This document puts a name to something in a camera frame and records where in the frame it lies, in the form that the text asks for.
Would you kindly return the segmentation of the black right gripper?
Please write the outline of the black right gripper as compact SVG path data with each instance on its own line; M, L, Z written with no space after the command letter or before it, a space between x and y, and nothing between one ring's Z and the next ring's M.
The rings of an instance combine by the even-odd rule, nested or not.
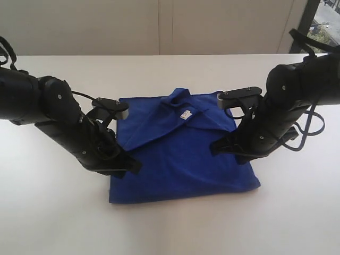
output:
M234 137L222 137L210 144L210 152L213 155L234 154L239 165L266 157L304 112L304 102L296 101L286 109L265 95L254 118L242 121L237 127L236 141Z

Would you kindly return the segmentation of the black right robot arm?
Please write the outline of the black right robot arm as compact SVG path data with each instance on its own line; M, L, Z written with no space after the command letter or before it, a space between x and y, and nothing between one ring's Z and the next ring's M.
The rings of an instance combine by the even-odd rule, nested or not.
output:
M339 54L307 56L301 63L281 64L266 80L266 93L258 87L221 92L217 105L223 111L239 107L244 113L238 127L210 144L213 155L234 154L239 164L267 157L301 133L300 151L310 132L318 105L339 104Z

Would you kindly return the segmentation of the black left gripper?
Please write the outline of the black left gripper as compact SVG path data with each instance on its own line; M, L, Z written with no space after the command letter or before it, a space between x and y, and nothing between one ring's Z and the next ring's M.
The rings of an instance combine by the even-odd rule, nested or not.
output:
M141 162L121 152L112 136L101 133L98 124L83 115L73 124L50 120L36 123L36 128L90 172L122 179L127 171L137 175L142 168Z

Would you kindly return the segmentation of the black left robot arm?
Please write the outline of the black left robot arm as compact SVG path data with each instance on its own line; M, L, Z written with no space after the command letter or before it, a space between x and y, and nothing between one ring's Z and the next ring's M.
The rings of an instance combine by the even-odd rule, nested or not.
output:
M138 174L142 164L131 157L108 126L124 120L129 105L108 98L91 98L84 113L66 81L36 78L1 68L1 119L15 125L33 124L68 151L88 171L123 178Z

